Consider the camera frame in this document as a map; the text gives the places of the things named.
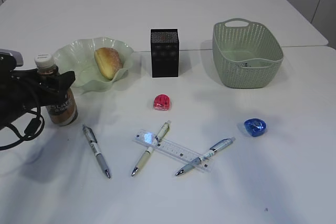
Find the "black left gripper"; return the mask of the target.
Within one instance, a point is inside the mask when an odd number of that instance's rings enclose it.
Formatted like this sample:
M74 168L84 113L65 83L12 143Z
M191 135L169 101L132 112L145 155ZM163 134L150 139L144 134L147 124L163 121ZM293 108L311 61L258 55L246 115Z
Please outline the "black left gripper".
M16 70L15 61L1 56L1 129L26 113L64 103L75 81L74 71L42 73L37 68Z

